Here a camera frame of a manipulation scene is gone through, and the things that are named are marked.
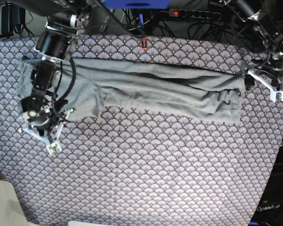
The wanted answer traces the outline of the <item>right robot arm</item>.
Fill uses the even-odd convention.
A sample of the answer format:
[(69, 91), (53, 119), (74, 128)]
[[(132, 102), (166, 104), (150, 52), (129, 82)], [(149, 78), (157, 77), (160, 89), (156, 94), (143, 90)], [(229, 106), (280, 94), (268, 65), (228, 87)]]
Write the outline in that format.
[(104, 78), (109, 66), (72, 57), (92, 14), (87, 1), (59, 5), (50, 0), (21, 0), (18, 4), (47, 18), (34, 46), (41, 57), (20, 63), (18, 114), (24, 132), (52, 144), (59, 140), (66, 122), (100, 117), (113, 95)]

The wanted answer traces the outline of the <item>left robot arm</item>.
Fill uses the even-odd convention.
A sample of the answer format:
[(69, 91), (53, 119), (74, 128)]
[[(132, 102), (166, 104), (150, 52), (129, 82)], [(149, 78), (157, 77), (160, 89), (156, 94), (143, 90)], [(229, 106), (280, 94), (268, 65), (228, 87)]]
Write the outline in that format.
[(263, 60), (254, 60), (247, 75), (261, 82), (275, 93), (283, 89), (283, 32), (266, 12), (261, 0), (218, 0), (242, 22), (252, 26), (266, 52)]

